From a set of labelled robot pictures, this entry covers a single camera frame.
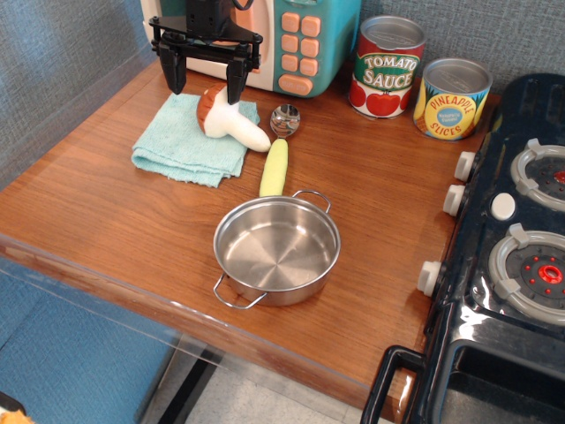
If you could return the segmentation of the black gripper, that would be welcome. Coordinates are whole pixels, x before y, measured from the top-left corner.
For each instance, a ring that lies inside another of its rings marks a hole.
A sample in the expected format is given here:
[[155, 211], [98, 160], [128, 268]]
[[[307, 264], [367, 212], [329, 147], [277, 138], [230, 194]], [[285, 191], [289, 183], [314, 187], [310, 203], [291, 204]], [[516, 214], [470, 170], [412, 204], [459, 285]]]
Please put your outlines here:
[[260, 34], [237, 24], [235, 13], [247, 12], [252, 1], [186, 1], [181, 16], [153, 16], [152, 44], [170, 91], [179, 95], [186, 84], [186, 59], [227, 65], [228, 103], [240, 101], [249, 70], [260, 68]]

